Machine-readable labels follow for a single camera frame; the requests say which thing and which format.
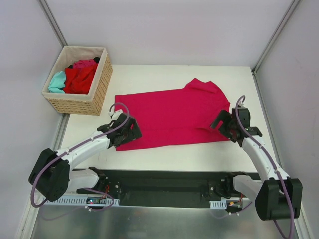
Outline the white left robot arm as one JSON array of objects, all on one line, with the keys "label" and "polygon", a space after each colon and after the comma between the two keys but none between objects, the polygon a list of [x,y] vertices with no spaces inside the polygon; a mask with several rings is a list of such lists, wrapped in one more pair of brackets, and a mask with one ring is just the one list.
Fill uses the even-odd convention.
[{"label": "white left robot arm", "polygon": [[50,148],[43,150],[28,179],[32,185],[31,192],[40,192],[50,202],[66,192],[79,189],[102,193],[106,183],[96,168],[90,166],[76,171],[75,167],[101,151],[117,148],[142,137],[132,116],[118,110],[111,119],[109,124],[98,127],[82,142],[57,151]]}]

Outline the wicker basket with cloth liner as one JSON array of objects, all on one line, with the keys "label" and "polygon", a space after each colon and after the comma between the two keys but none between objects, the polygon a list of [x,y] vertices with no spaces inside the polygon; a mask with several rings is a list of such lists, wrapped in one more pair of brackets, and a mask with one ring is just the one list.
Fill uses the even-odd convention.
[{"label": "wicker basket with cloth liner", "polygon": [[[49,83],[55,73],[78,60],[99,57],[96,73],[87,94],[51,93]],[[112,76],[112,65],[104,47],[64,46],[42,88],[42,95],[59,113],[99,115]]]}]

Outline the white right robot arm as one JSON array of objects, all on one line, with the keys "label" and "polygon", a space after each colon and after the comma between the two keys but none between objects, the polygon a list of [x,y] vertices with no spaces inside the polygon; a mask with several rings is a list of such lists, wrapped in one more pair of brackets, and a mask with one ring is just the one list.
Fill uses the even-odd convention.
[{"label": "white right robot arm", "polygon": [[303,186],[299,179],[288,175],[265,148],[263,135],[250,126],[250,112],[246,107],[221,110],[212,129],[218,131],[249,156],[260,182],[245,172],[231,172],[214,191],[225,198],[239,193],[255,204],[256,212],[264,221],[296,219],[300,215]]}]

